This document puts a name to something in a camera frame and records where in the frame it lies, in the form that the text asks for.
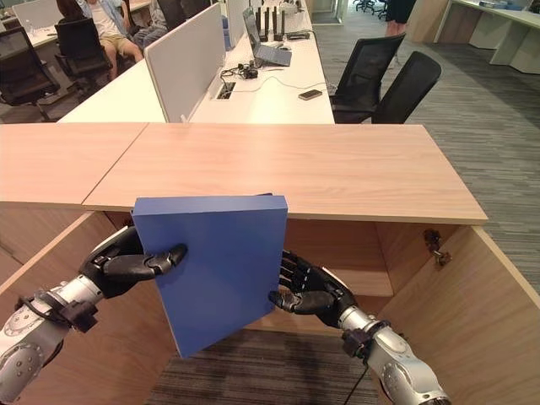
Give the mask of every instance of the person's leg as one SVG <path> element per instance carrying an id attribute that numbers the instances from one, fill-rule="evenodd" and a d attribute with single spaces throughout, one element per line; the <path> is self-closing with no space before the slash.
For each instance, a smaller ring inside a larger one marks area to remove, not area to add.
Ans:
<path id="1" fill-rule="evenodd" d="M 154 29 L 151 30 L 148 35 L 146 35 L 146 37 L 144 37 L 143 49 L 150 45 L 152 42 L 156 42 L 165 34 L 167 34 L 167 30 L 165 28 L 154 27 Z"/>
<path id="2" fill-rule="evenodd" d="M 133 41 L 138 45 L 139 48 L 144 48 L 144 38 L 146 35 L 148 35 L 150 32 L 150 28 L 141 28 L 137 33 L 133 36 Z"/>
<path id="3" fill-rule="evenodd" d="M 386 22 L 385 36 L 394 36 L 394 24 L 395 24 L 395 21 L 387 21 Z"/>
<path id="4" fill-rule="evenodd" d="M 404 33 L 406 30 L 407 30 L 407 23 L 406 24 L 401 24 L 401 23 L 394 23 L 396 28 L 396 34 L 395 35 L 400 35 L 402 33 Z"/>
<path id="5" fill-rule="evenodd" d="M 128 38 L 122 38 L 116 42 L 116 48 L 123 57 L 133 57 L 135 62 L 143 60 L 143 54 L 141 50 L 138 49 L 134 43 L 132 43 Z"/>
<path id="6" fill-rule="evenodd" d="M 107 39 L 101 39 L 100 44 L 105 48 L 105 53 L 111 61 L 112 67 L 109 71 L 109 80 L 114 80 L 117 75 L 117 66 L 116 66 L 116 47 L 112 42 Z"/>

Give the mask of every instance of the wooden countertop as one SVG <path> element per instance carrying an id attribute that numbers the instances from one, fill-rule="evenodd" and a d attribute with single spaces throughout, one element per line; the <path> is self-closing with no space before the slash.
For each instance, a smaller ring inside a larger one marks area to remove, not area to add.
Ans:
<path id="1" fill-rule="evenodd" d="M 0 202 L 80 208 L 146 125 L 1 125 Z"/>
<path id="2" fill-rule="evenodd" d="M 414 125 L 149 124 L 84 206 L 127 211 L 137 197 L 264 192 L 285 195 L 291 218 L 486 220 Z"/>

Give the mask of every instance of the blue board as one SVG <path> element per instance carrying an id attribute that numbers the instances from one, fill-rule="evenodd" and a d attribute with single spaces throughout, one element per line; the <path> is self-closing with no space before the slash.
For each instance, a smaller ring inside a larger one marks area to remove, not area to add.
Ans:
<path id="1" fill-rule="evenodd" d="M 138 198 L 132 211 L 145 253 L 180 243 L 187 255 L 156 278 L 181 357 L 273 310 L 287 203 L 282 196 Z"/>

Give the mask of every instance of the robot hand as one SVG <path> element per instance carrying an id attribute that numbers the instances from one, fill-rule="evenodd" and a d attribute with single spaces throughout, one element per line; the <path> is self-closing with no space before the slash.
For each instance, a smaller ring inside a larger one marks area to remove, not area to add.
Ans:
<path id="1" fill-rule="evenodd" d="M 21 298 L 0 332 L 0 404 L 12 403 L 62 349 L 71 329 L 87 332 L 97 323 L 96 304 L 126 293 L 137 282 L 167 273 L 186 255 L 178 245 L 145 256 L 134 227 L 97 246 L 69 282 L 31 299 Z"/>
<path id="2" fill-rule="evenodd" d="M 279 283 L 289 291 L 272 291 L 268 298 L 287 312 L 317 315 L 326 325 L 343 329 L 343 350 L 364 360 L 392 402 L 450 404 L 433 370 L 414 355 L 390 322 L 366 315 L 345 283 L 330 271 L 283 251 Z"/>
<path id="3" fill-rule="evenodd" d="M 353 293 L 324 267 L 314 266 L 291 251 L 283 251 L 279 283 L 288 292 L 272 291 L 268 298 L 282 310 L 317 315 L 330 327 L 339 327 L 347 308 L 357 305 Z"/>

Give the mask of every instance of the wood grain surface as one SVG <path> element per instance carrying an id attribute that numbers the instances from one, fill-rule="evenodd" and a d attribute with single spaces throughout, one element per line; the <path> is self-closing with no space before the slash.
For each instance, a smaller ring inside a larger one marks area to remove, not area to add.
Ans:
<path id="1" fill-rule="evenodd" d="M 439 43 L 467 44 L 473 35 L 482 11 L 458 3 L 451 5 L 440 30 Z"/>
<path id="2" fill-rule="evenodd" d="M 448 0 L 417 0 L 407 21 L 407 39 L 411 42 L 433 42 Z"/>
<path id="3" fill-rule="evenodd" d="M 83 212 L 82 209 L 0 205 L 0 246 L 15 260 L 26 263 Z"/>
<path id="4" fill-rule="evenodd" d="M 479 227 L 444 244 L 382 310 L 453 403 L 540 402 L 540 297 Z"/>
<path id="5" fill-rule="evenodd" d="M 149 124 L 84 201 L 286 196 L 289 217 L 481 224 L 486 217 L 421 126 Z"/>
<path id="6" fill-rule="evenodd" d="M 289 219 L 285 249 L 328 268 L 355 294 L 393 296 L 372 222 Z"/>
<path id="7" fill-rule="evenodd" d="M 451 224 L 435 224 L 433 226 L 427 224 L 376 224 L 382 255 L 394 294 L 402 289 L 432 257 L 424 242 L 424 231 L 427 229 L 439 231 L 440 243 L 443 244 L 458 227 L 459 225 Z"/>
<path id="8" fill-rule="evenodd" d="M 102 213 L 85 213 L 0 286 L 0 317 L 19 295 L 31 296 L 70 280 L 90 251 L 116 230 Z M 64 349 L 33 381 L 20 405 L 142 403 L 175 352 L 157 289 L 140 283 L 125 296 L 103 300 L 98 324 L 70 332 Z"/>
<path id="9" fill-rule="evenodd" d="M 2 125 L 0 203 L 79 205 L 145 125 Z"/>

